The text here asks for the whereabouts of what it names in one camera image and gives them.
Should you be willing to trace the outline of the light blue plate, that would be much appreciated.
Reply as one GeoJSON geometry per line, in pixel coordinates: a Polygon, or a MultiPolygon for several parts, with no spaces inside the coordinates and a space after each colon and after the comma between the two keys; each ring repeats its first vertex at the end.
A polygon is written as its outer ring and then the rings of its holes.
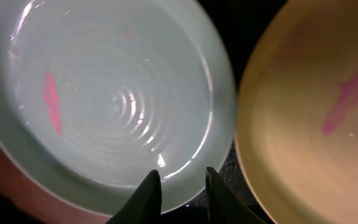
{"type": "Polygon", "coordinates": [[[166,213],[234,135],[231,64],[195,0],[0,0],[0,147],[39,187],[115,215],[152,171],[166,213]]]}

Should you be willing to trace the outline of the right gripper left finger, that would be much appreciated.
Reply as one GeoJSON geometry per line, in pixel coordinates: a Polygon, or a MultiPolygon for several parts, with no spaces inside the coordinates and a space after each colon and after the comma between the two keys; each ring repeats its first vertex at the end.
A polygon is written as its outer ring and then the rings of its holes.
{"type": "Polygon", "coordinates": [[[161,215],[162,188],[157,170],[152,170],[127,203],[106,224],[158,223],[161,215]]]}

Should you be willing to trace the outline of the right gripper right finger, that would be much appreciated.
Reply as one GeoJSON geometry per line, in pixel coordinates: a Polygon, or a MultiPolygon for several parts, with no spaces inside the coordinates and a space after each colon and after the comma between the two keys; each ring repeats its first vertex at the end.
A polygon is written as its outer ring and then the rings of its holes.
{"type": "Polygon", "coordinates": [[[205,186],[209,223],[265,224],[234,195],[213,167],[206,168],[205,186]]]}

